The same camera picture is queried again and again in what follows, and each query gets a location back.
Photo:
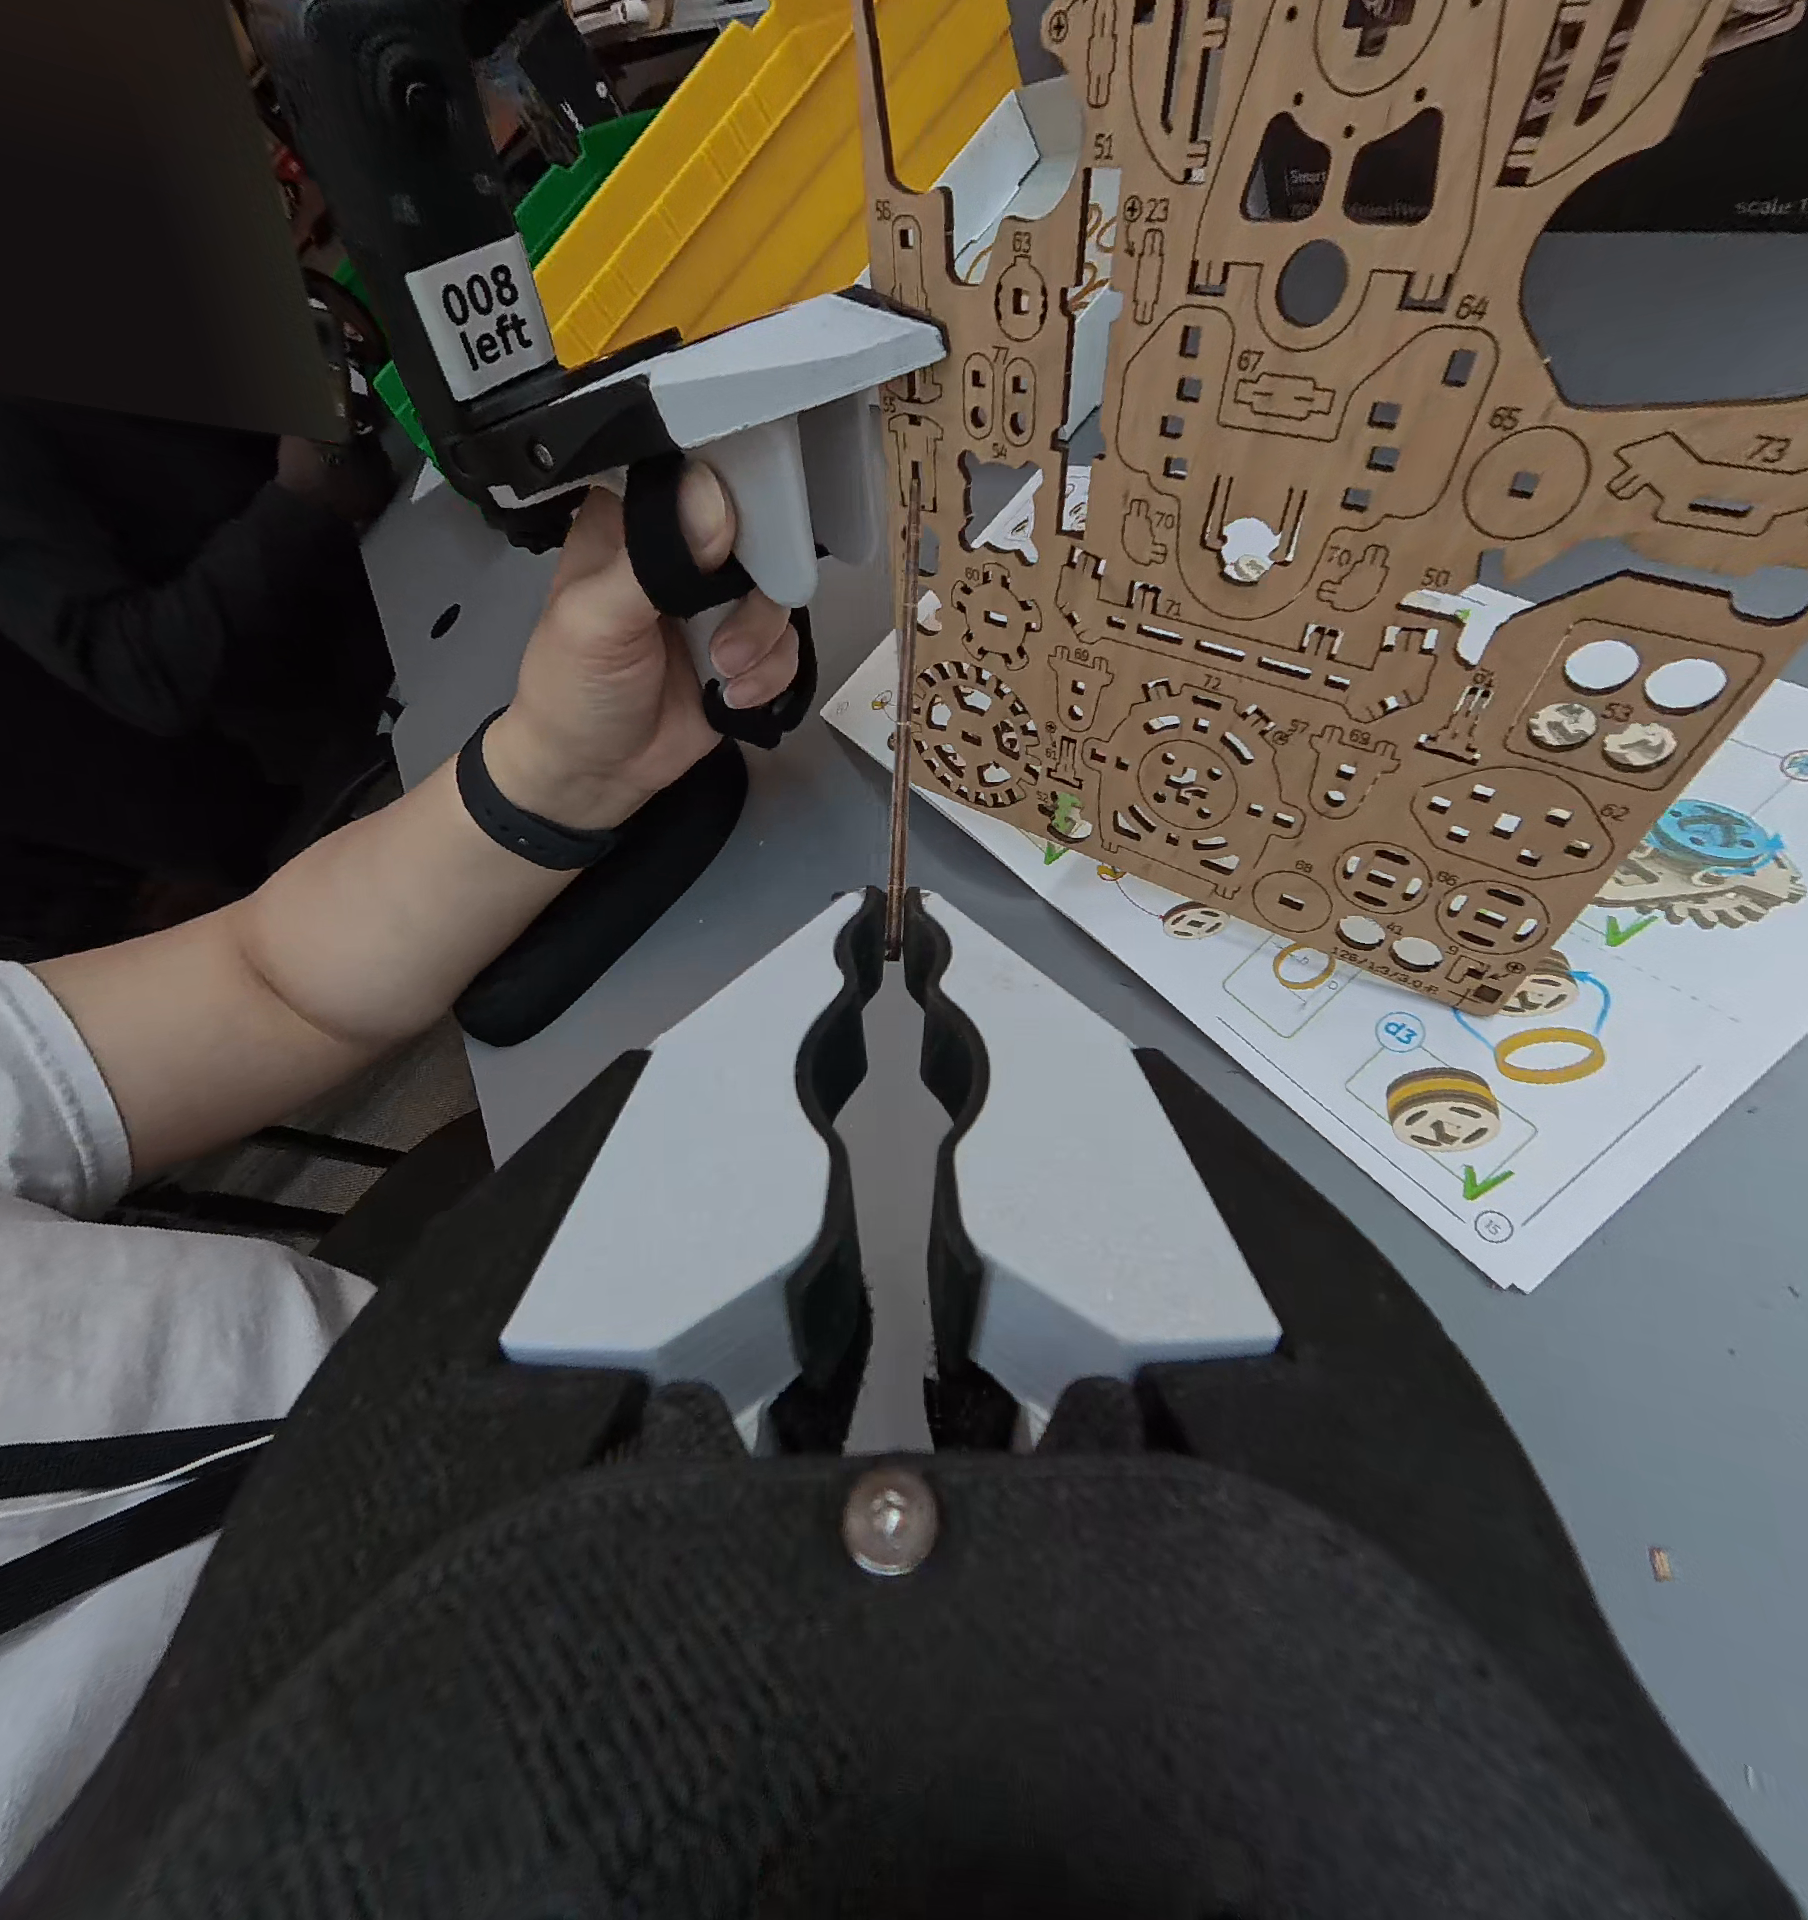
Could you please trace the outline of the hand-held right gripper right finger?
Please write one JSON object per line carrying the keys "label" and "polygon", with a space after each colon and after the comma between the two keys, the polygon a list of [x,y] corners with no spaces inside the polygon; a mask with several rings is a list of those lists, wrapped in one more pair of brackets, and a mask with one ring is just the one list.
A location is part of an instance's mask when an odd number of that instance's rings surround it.
{"label": "hand-held right gripper right finger", "polygon": [[1039,1433],[1085,1377],[1276,1350],[1279,1322],[1108,1020],[939,897],[907,895],[935,1154],[935,1446]]}

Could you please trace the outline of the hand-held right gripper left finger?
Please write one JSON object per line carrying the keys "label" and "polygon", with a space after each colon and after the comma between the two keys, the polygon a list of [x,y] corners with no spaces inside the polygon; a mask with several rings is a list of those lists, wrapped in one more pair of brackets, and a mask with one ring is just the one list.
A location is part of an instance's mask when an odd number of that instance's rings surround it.
{"label": "hand-held right gripper left finger", "polygon": [[835,1115],[886,966],[875,887],[816,918],[643,1052],[500,1334],[521,1365],[717,1391],[756,1453],[853,1395],[869,1301]]}

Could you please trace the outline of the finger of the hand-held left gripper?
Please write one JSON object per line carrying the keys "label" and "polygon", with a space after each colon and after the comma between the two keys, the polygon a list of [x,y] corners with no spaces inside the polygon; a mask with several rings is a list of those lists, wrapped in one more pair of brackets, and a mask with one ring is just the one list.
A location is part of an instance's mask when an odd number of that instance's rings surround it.
{"label": "finger of the hand-held left gripper", "polygon": [[869,563],[887,536],[887,496],[878,395],[816,406],[814,543],[837,562]]}
{"label": "finger of the hand-held left gripper", "polygon": [[939,324],[867,292],[797,300],[692,344],[657,335],[577,367],[558,401],[555,499],[678,448],[733,508],[732,553],[771,601],[817,590],[814,409],[937,363]]}

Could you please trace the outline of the yellow plastic bin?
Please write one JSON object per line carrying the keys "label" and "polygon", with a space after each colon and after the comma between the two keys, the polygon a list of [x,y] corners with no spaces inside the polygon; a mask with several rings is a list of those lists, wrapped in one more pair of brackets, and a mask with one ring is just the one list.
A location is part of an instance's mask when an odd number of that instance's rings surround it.
{"label": "yellow plastic bin", "polygon": [[[1004,2],[878,2],[898,179],[931,186],[1019,83]],[[692,341],[867,268],[851,6],[730,23],[533,268],[558,359]]]}

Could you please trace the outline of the slim wooden puzzle piece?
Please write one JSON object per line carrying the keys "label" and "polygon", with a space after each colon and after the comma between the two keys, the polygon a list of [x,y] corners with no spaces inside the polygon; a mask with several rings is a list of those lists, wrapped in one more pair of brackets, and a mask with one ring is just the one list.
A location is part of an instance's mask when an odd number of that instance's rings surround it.
{"label": "slim wooden puzzle piece", "polygon": [[911,800],[911,738],[913,738],[913,672],[915,672],[915,635],[918,601],[922,579],[922,514],[924,514],[924,466],[918,457],[910,462],[910,479],[906,488],[906,518],[898,553],[898,605],[893,627],[893,694],[889,706],[891,717],[891,784],[887,803],[887,867],[884,887],[884,960],[893,964],[902,957],[904,918],[907,893],[907,845],[910,845],[910,800]]}

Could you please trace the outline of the wooden laser-cut parts sheet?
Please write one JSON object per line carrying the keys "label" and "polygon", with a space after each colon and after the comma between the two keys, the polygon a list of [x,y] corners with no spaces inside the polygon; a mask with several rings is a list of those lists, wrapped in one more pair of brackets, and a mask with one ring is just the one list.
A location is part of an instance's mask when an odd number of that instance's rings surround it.
{"label": "wooden laser-cut parts sheet", "polygon": [[[881,397],[900,556],[922,463],[918,592],[1006,566],[1037,612],[1279,643],[1413,593],[1524,603],[1483,658],[1542,661],[1579,621],[1755,656],[1808,637],[1808,395],[1583,406],[1521,310],[1524,251],[1431,269],[1306,238],[1273,260],[1200,235],[1233,4],[1050,4],[1076,98],[1060,200],[1004,213],[983,276],[951,197],[902,184],[874,4],[853,4],[869,283],[945,335]],[[1090,170],[1119,170],[1102,404],[1061,443]]]}

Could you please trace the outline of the person's left forearm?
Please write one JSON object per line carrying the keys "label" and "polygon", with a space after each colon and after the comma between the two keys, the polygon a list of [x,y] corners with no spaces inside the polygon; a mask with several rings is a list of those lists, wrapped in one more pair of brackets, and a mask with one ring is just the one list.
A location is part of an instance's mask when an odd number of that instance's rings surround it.
{"label": "person's left forearm", "polygon": [[365,1056],[441,1018],[571,879],[485,835],[445,763],[235,903],[37,978],[99,1064],[239,1037]]}

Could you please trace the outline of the person's left hand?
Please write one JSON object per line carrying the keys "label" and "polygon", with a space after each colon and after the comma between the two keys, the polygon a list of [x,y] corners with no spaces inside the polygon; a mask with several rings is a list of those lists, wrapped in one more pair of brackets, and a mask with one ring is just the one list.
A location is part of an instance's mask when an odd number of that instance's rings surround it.
{"label": "person's left hand", "polygon": [[[678,523],[699,570],[730,557],[736,516],[722,479],[685,463]],[[724,698],[759,707],[795,679],[789,612],[752,587],[710,642]],[[625,552],[621,502],[591,490],[571,520],[509,706],[483,763],[509,803],[566,830],[610,830],[711,747],[702,679],[680,621],[648,599]]]}

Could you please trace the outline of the green plastic bin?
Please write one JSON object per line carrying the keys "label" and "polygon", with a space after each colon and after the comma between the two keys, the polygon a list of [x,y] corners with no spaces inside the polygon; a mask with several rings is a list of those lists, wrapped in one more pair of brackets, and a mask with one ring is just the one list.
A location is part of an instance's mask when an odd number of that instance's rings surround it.
{"label": "green plastic bin", "polygon": [[454,363],[445,379],[473,397],[552,358],[552,331],[535,298],[533,266],[555,245],[585,203],[654,120],[632,111],[580,133],[580,156],[543,170],[514,209],[521,240],[483,247],[429,268],[427,319],[444,335]]}

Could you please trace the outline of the black padded wrist rest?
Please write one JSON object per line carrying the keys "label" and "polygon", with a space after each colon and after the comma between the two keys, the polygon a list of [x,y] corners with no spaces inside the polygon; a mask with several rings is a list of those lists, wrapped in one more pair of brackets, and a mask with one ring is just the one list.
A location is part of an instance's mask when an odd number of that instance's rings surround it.
{"label": "black padded wrist rest", "polygon": [[724,740],[611,834],[611,845],[464,988],[462,1031],[525,1044],[561,1018],[702,878],[737,827],[747,759]]}

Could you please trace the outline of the white cardboard tray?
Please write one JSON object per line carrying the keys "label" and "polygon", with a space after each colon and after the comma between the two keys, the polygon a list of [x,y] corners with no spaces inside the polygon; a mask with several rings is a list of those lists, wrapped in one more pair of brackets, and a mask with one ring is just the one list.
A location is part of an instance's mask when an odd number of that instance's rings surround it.
{"label": "white cardboard tray", "polygon": [[[935,184],[951,193],[954,266],[966,283],[985,276],[987,250],[1004,215],[1056,206],[1065,188],[1065,162],[1080,154],[1080,140],[1078,98],[1065,77],[1054,77],[1004,96],[945,165]],[[1065,448],[1081,442],[1085,421],[1102,406],[1110,329],[1124,306],[1111,288],[1121,202],[1121,172],[1090,167],[1080,271],[1064,296],[1073,352],[1060,423]]]}

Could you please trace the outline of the black wristband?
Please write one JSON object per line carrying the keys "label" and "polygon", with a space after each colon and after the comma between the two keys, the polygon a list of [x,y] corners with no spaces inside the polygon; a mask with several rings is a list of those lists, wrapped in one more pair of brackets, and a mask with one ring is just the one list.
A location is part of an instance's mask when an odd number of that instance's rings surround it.
{"label": "black wristband", "polygon": [[566,827],[511,802],[485,759],[485,735],[505,707],[496,707],[465,738],[454,779],[464,811],[502,850],[545,871],[577,873],[599,864],[621,840],[621,827]]}

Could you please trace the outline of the assembly instruction booklet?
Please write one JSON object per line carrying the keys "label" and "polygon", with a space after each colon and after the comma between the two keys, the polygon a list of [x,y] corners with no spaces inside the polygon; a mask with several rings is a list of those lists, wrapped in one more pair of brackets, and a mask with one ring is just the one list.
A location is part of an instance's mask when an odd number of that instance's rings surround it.
{"label": "assembly instruction booklet", "polygon": [[1808,1036],[1808,685],[1409,593],[1255,643],[915,610],[915,784],[1493,1283],[1533,1288]]}

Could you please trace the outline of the black model kit box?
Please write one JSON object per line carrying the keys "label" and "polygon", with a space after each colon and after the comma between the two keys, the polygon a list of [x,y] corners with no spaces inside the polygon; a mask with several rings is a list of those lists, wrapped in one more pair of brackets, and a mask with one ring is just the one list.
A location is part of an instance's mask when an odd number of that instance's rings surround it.
{"label": "black model kit box", "polygon": [[1808,4],[1233,4],[1214,60],[1200,235],[1233,262],[1808,232]]}

